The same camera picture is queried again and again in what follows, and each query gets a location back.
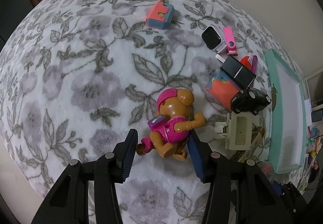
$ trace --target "teal box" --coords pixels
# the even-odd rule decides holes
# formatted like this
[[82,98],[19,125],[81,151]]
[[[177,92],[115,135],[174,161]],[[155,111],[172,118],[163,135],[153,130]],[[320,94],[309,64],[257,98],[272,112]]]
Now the teal box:
[[270,49],[265,54],[272,92],[271,144],[268,161],[275,173],[299,169],[306,151],[306,113],[301,81]]

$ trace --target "orange block toy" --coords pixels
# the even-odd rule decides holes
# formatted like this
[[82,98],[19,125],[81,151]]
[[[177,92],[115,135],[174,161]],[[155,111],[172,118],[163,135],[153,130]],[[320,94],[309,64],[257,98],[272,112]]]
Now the orange block toy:
[[224,71],[220,71],[216,76],[213,76],[206,89],[229,111],[232,111],[230,107],[231,99],[240,89]]
[[146,24],[153,28],[167,29],[171,24],[174,12],[173,5],[158,1],[148,12]]

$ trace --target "black toy car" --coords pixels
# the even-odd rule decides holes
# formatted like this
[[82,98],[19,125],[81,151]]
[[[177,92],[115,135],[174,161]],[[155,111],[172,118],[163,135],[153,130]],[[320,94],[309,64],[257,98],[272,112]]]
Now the black toy car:
[[231,110],[236,114],[240,112],[251,112],[257,115],[267,105],[271,103],[269,96],[256,88],[246,88],[241,90],[231,99]]

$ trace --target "floral blanket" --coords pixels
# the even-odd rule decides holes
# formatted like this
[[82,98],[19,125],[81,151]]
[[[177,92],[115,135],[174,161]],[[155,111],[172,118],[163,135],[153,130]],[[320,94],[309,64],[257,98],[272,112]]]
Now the floral blanket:
[[[213,150],[213,124],[227,110],[207,91],[220,62],[201,32],[230,26],[239,56],[258,56],[255,87],[270,94],[264,53],[277,52],[301,76],[266,28],[227,0],[163,0],[176,10],[171,28],[152,29],[145,15],[158,0],[43,0],[21,22],[0,54],[0,135],[30,185],[45,196],[72,158],[112,151],[130,128],[149,134],[147,120],[168,87],[193,90],[194,109],[207,117],[197,132]],[[271,106],[260,114],[266,137],[252,155],[265,160]],[[185,162],[157,152],[135,156],[130,177],[117,185],[124,223],[198,223],[208,185]],[[93,185],[89,210],[95,221]]]

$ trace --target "toy dog figure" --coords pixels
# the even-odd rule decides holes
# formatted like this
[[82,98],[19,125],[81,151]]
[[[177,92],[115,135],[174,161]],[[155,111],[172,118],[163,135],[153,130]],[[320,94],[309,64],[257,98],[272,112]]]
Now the toy dog figure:
[[196,113],[189,121],[194,95],[187,89],[170,88],[164,90],[157,99],[157,116],[148,121],[151,129],[149,137],[142,139],[136,147],[137,154],[143,156],[156,148],[159,155],[170,155],[184,161],[187,152],[183,150],[189,130],[202,127],[206,120],[203,113]]

